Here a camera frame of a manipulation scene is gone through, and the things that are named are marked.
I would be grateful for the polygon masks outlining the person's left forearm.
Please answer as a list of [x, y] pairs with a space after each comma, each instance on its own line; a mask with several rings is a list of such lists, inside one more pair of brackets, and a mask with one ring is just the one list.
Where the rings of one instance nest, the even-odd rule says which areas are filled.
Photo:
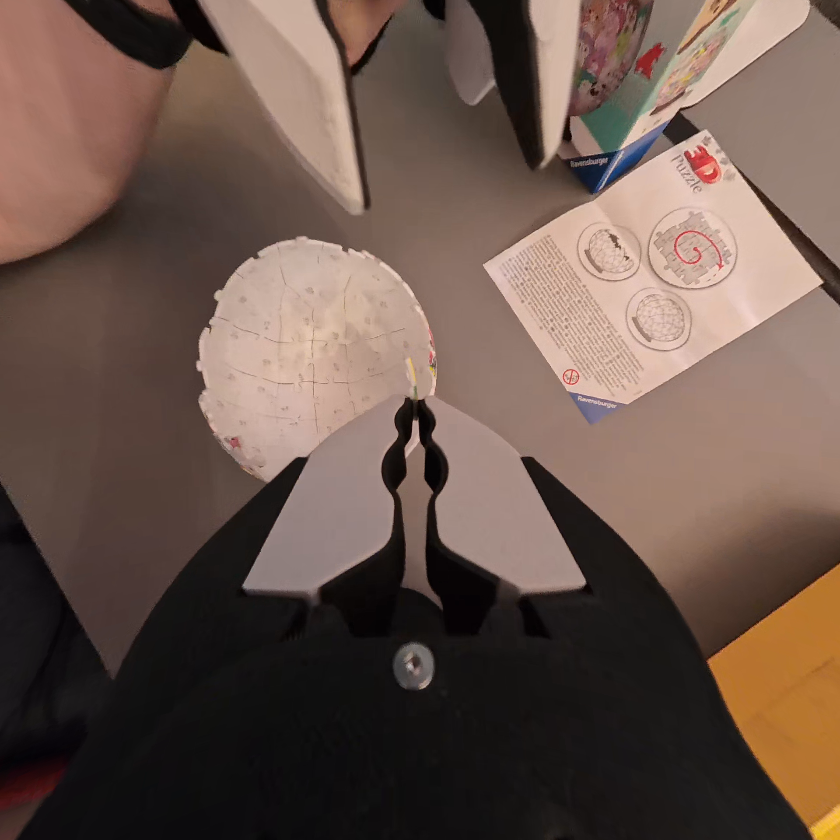
[[66, 2], [2, 2], [2, 265], [68, 244], [118, 204], [173, 76]]

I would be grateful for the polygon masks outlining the person's left hand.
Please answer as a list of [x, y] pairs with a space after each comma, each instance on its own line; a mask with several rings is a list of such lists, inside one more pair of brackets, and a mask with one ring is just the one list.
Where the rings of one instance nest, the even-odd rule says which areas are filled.
[[399, 2], [346, 2], [343, 6], [343, 41], [352, 68], [383, 32]]

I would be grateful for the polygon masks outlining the yellow plastic bin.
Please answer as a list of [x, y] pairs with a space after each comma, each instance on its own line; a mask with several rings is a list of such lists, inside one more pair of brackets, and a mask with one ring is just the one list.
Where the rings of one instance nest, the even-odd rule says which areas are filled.
[[839, 839], [839, 568], [709, 659], [743, 738], [815, 839]]

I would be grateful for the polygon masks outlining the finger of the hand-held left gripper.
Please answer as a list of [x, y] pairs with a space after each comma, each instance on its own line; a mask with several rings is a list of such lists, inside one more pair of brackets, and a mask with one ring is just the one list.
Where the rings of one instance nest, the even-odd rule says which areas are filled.
[[569, 115], [580, 2], [470, 2], [490, 44], [499, 96], [525, 162], [545, 169]]
[[328, 2], [199, 2], [302, 168], [350, 215], [370, 208], [352, 71]]

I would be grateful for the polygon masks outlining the half-built colourful puzzle ball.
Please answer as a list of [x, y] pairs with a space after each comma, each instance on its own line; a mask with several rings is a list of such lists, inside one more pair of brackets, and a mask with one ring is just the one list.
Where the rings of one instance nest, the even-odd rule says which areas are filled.
[[200, 411], [223, 451], [273, 481], [390, 396], [438, 389], [428, 316], [388, 264], [298, 238], [240, 265], [199, 338]]

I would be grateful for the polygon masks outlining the folded paper instruction leaflet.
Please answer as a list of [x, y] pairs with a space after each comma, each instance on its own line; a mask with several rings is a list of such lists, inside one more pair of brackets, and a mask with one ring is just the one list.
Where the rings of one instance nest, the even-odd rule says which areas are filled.
[[823, 286], [708, 131], [485, 271], [590, 426]]

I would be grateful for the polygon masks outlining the black wristband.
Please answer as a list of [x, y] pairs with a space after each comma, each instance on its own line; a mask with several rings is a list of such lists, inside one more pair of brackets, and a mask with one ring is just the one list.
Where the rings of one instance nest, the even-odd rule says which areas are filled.
[[66, 2], [118, 52], [155, 71], [176, 66], [193, 38], [176, 19], [163, 18], [132, 2]]

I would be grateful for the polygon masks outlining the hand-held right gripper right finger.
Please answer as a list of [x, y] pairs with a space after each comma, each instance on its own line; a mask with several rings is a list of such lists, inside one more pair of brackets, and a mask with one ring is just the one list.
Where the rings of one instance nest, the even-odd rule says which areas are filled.
[[435, 396], [418, 405], [426, 449], [428, 581], [442, 604], [586, 588], [520, 454]]

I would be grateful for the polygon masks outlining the colourful puzzle box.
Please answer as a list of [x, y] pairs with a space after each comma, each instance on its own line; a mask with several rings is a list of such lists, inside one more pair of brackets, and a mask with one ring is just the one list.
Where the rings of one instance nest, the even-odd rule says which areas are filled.
[[570, 154], [590, 195], [642, 161], [755, 2], [583, 2]]

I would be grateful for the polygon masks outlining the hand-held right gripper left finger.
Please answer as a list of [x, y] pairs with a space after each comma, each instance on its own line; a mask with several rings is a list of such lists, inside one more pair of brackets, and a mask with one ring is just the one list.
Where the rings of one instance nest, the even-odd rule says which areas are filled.
[[308, 458], [243, 584], [248, 595], [319, 602], [402, 534], [398, 489], [415, 402], [390, 396], [332, 434]]

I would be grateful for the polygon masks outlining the red orange item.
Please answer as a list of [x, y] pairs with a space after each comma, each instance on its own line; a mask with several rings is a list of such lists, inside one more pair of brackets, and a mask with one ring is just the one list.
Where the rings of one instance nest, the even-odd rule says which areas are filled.
[[69, 758], [20, 765], [2, 772], [2, 814], [50, 796], [68, 772]]

